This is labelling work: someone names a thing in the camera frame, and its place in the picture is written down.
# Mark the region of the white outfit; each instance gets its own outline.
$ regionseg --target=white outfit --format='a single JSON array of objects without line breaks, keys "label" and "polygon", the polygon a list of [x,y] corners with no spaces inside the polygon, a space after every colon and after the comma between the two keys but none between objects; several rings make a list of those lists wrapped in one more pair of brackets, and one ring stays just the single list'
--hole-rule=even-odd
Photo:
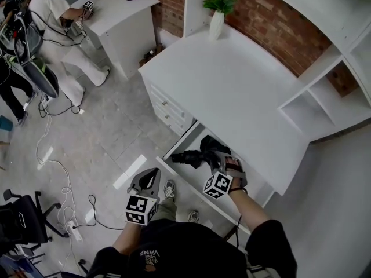
[{"label": "white outfit", "polygon": [[[70,8],[66,0],[31,0],[28,7],[42,17],[50,27],[60,33],[65,33],[59,18]],[[44,58],[48,67],[57,76],[61,90],[74,105],[79,106],[82,101],[84,89],[67,72],[63,63],[69,63],[79,67],[96,86],[104,83],[108,71],[103,72],[99,69],[79,46],[71,46],[75,44],[74,41],[62,34],[54,32],[35,13],[32,13],[32,19],[39,30],[45,30],[44,41],[39,51],[40,56]],[[67,46],[47,41],[48,39]]]}]

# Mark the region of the black office chair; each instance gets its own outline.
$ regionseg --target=black office chair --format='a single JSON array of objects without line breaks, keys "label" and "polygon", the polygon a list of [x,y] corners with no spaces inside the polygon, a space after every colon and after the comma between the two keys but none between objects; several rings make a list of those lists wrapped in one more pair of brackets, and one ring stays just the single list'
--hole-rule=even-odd
[{"label": "black office chair", "polygon": [[35,192],[34,201],[30,196],[15,195],[10,189],[4,192],[6,201],[16,198],[14,203],[0,206],[0,240],[2,243],[9,244],[43,244],[52,241],[46,234],[46,226],[62,238],[68,238],[68,233],[60,233],[46,217],[54,208],[60,209],[59,203],[53,204],[44,213],[42,212],[39,196],[40,192]]}]

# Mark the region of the power strip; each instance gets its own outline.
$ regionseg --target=power strip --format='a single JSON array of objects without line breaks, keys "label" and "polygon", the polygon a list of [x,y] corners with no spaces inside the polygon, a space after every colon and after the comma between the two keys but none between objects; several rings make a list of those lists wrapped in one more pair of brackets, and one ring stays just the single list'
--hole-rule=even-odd
[{"label": "power strip", "polygon": [[73,220],[70,220],[66,224],[67,232],[72,233],[75,236],[77,242],[82,242],[82,236],[78,229],[74,229],[76,226]]}]

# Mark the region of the sneaker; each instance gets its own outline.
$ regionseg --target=sneaker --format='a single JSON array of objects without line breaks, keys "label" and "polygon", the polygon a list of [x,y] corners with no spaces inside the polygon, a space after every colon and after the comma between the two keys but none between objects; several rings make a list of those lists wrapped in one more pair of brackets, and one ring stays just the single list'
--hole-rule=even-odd
[{"label": "sneaker", "polygon": [[34,100],[34,98],[37,97],[38,94],[39,94],[39,92],[34,90],[34,92],[32,93],[32,96],[27,99],[26,103],[31,104],[31,102]]},{"label": "sneaker", "polygon": [[174,181],[167,180],[165,182],[165,186],[163,187],[163,192],[165,194],[165,199],[168,199],[172,197],[173,199],[175,198],[175,184]]},{"label": "sneaker", "polygon": [[16,124],[16,127],[20,127],[21,125],[23,125],[25,120],[27,119],[27,116],[28,116],[28,113],[27,113],[27,111],[25,111],[24,115],[23,115],[23,118],[18,120],[18,122]]},{"label": "sneaker", "polygon": [[188,222],[194,222],[195,224],[198,224],[198,220],[199,220],[198,211],[194,210],[194,211],[189,213]]}]

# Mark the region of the chair leg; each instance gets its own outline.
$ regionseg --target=chair leg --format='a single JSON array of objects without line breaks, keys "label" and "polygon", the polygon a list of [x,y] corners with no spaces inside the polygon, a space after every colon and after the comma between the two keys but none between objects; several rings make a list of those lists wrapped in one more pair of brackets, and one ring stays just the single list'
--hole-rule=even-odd
[{"label": "chair leg", "polygon": [[32,251],[35,251],[36,249],[38,249],[38,248],[40,248],[40,247],[41,247],[41,244],[37,244],[37,245],[31,247],[30,249],[31,249]]},{"label": "chair leg", "polygon": [[44,276],[44,278],[53,277],[53,276],[58,275],[58,274],[60,274],[60,273],[61,273],[61,272],[53,273],[53,274],[50,274],[50,275]]},{"label": "chair leg", "polygon": [[40,213],[42,213],[40,200],[39,200],[40,196],[41,196],[41,192],[35,192],[36,208],[37,208],[37,210],[39,210]]},{"label": "chair leg", "polygon": [[30,258],[28,258],[28,260],[29,261],[32,261],[33,259],[36,259],[36,258],[39,258],[39,257],[43,257],[45,255],[45,253],[43,253],[43,254],[39,254],[39,255],[36,255],[36,256],[34,256],[34,257],[30,257]]},{"label": "chair leg", "polygon": [[80,259],[80,261],[77,263],[80,268],[83,270],[85,274],[88,274],[88,270],[85,268],[84,264],[86,264],[86,261],[84,259]]},{"label": "chair leg", "polygon": [[47,216],[50,214],[50,212],[53,211],[54,208],[60,209],[60,208],[61,208],[60,203],[56,203],[56,204],[51,205],[51,206],[49,207],[49,209],[47,209],[47,210],[44,212],[44,217],[47,217]]},{"label": "chair leg", "polygon": [[52,224],[49,221],[47,221],[46,219],[44,221],[45,221],[45,225],[49,229],[51,229],[54,233],[56,233],[58,236],[60,236],[62,238],[68,238],[69,237],[69,234],[68,233],[62,234],[55,227],[53,227]]}]

